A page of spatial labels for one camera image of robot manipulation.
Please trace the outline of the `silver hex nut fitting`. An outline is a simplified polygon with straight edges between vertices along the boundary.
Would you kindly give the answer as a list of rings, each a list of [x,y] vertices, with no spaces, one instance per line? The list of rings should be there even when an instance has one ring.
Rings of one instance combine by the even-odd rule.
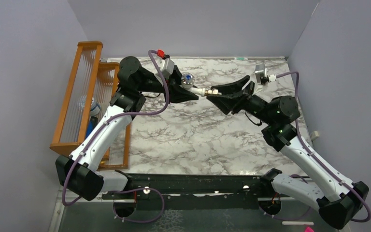
[[[204,96],[207,97],[208,95],[221,95],[218,89],[207,89],[204,92]]]

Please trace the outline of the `white plastic water faucet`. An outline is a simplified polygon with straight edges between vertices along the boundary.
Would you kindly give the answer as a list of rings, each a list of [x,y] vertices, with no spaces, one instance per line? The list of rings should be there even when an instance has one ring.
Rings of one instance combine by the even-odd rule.
[[[204,88],[195,87],[195,76],[190,73],[184,73],[181,77],[181,87],[189,92],[205,97],[205,90]]]

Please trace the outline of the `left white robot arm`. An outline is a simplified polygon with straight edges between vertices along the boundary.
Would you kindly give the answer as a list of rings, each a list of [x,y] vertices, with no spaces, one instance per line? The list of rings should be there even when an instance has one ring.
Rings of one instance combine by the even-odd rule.
[[[120,198],[132,194],[132,184],[123,174],[100,172],[102,157],[119,133],[137,116],[155,116],[171,103],[195,101],[211,94],[195,86],[191,74],[182,74],[169,55],[150,50],[156,72],[144,68],[138,58],[128,56],[119,64],[119,84],[105,113],[85,140],[68,156],[61,155],[55,165],[62,186],[62,203],[67,191],[78,199],[92,200],[99,193],[114,191]]]

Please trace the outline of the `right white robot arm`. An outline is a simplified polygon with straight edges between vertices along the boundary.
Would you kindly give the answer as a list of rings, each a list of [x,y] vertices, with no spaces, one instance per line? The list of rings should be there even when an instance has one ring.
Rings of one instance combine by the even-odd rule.
[[[343,229],[355,215],[367,208],[369,187],[355,182],[324,160],[302,137],[298,129],[299,105],[295,97],[285,95],[265,101],[255,94],[250,76],[225,85],[211,87],[206,98],[224,114],[245,111],[266,126],[266,143],[296,163],[313,181],[307,184],[280,170],[272,169],[261,177],[260,192],[290,196],[316,210],[331,227]]]

